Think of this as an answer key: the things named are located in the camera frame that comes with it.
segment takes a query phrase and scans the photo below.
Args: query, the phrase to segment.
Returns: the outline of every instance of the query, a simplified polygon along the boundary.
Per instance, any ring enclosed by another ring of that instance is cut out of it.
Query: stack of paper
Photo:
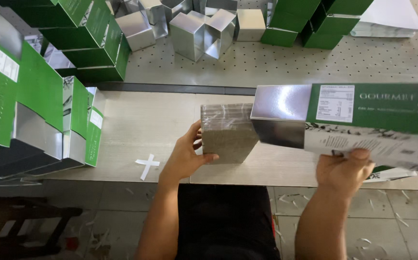
[[[351,31],[357,37],[413,37],[418,15],[409,0],[374,0]]]

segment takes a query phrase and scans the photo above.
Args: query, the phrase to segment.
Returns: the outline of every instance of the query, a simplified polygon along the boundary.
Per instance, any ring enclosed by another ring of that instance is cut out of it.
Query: person
[[[179,184],[219,158],[196,155],[200,139],[198,121],[177,140],[160,174],[135,259],[280,259],[266,187]],[[297,260],[347,259],[347,212],[373,171],[369,157],[364,149],[353,150],[349,158],[321,155],[318,188],[298,223]]]

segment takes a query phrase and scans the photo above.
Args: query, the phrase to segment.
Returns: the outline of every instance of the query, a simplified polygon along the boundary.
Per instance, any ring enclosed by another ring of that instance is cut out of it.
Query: person's right hand
[[[316,167],[318,189],[325,189],[344,199],[352,198],[373,172],[370,151],[354,149],[348,159],[321,155]]]

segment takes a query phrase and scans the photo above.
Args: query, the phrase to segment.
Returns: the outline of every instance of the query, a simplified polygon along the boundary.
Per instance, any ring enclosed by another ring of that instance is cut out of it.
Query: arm
[[[162,170],[158,190],[145,220],[135,253],[137,260],[174,259],[178,240],[178,184],[200,166],[219,158],[218,155],[197,156],[201,147],[201,122],[197,121],[177,140],[166,166]]]
[[[350,157],[321,156],[318,189],[300,217],[295,240],[297,260],[346,260],[345,225],[352,197],[374,169],[369,151]]]

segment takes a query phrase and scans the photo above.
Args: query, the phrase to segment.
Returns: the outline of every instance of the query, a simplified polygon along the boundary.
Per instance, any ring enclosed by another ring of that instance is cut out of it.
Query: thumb
[[[366,149],[354,149],[349,158],[342,163],[345,171],[349,173],[358,173],[369,163],[371,152]]]
[[[206,154],[198,156],[199,162],[201,165],[206,163],[212,163],[215,160],[218,160],[220,157],[216,154]]]

